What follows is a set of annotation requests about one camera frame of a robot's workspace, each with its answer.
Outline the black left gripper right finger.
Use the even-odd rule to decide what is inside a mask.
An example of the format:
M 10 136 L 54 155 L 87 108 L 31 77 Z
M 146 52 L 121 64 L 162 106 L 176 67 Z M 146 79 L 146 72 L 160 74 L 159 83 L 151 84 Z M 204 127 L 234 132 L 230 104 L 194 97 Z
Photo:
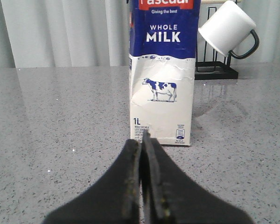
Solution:
M 141 180 L 147 224 L 252 224 L 243 210 L 188 177 L 147 130 L 142 137 Z

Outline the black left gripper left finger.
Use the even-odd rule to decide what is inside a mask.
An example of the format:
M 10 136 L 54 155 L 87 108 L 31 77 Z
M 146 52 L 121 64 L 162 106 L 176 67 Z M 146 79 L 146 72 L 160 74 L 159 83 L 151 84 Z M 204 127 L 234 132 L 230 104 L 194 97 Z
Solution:
M 45 224 L 137 224 L 140 143 L 127 140 L 111 167 L 84 193 L 55 209 Z

